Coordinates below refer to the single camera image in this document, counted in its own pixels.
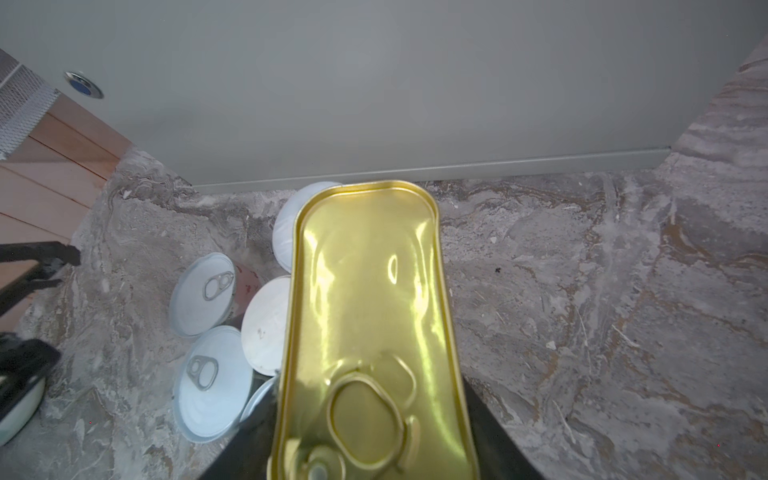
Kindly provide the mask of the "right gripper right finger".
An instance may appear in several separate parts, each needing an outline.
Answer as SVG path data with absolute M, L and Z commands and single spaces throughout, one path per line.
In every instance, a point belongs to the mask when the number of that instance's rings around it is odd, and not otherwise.
M 463 378 L 472 437 L 482 480 L 542 480 L 490 409 Z

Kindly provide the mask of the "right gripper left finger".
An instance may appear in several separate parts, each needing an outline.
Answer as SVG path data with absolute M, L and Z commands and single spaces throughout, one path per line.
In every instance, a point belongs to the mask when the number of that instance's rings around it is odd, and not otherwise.
M 267 393 L 200 479 L 266 479 L 277 419 L 274 393 Z

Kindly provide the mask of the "gold rectangular tin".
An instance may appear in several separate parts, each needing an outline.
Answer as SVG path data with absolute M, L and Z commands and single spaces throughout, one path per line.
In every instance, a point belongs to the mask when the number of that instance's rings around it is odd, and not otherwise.
M 297 215 L 271 479 L 476 479 L 436 201 L 390 180 Z

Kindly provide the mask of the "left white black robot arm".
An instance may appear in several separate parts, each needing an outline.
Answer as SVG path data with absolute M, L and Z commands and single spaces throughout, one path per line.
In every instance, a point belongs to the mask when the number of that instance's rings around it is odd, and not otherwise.
M 1 314 L 38 290 L 62 283 L 58 272 L 81 264 L 80 251 L 58 241 L 10 243 L 1 246 Z M 1 444 L 9 443 L 29 422 L 42 402 L 46 377 L 61 358 L 59 350 L 39 340 L 1 334 Z

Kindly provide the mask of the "grey metal cabinet counter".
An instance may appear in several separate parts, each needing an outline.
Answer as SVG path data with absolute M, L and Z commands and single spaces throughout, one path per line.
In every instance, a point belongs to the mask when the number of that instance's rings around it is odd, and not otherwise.
M 1 47 L 205 193 L 651 168 L 763 1 L 5 1 Z

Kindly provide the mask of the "orange label pull-tab can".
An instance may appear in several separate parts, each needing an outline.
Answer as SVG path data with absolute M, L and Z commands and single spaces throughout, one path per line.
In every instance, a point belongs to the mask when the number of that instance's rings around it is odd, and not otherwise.
M 272 377 L 255 390 L 243 408 L 240 423 L 246 422 L 261 406 L 274 399 L 277 381 L 277 377 Z

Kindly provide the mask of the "blue label can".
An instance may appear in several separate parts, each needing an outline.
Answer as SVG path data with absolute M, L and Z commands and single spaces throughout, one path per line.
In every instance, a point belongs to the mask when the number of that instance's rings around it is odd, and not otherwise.
M 253 373 L 236 328 L 219 326 L 198 337 L 173 390 L 173 414 L 182 436 L 204 444 L 232 431 L 250 398 Z

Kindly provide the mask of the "small orange can white lid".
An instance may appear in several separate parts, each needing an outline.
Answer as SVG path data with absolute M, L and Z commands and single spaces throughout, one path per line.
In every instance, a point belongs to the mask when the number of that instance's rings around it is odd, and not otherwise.
M 267 282 L 250 301 L 241 326 L 245 358 L 259 374 L 273 377 L 282 369 L 291 277 Z

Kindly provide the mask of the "red label can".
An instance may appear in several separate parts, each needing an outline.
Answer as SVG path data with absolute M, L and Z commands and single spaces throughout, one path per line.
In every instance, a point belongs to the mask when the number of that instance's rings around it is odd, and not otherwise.
M 178 280 L 169 303 L 170 327 L 182 337 L 198 337 L 220 326 L 238 328 L 262 287 L 250 268 L 224 253 L 196 260 Z

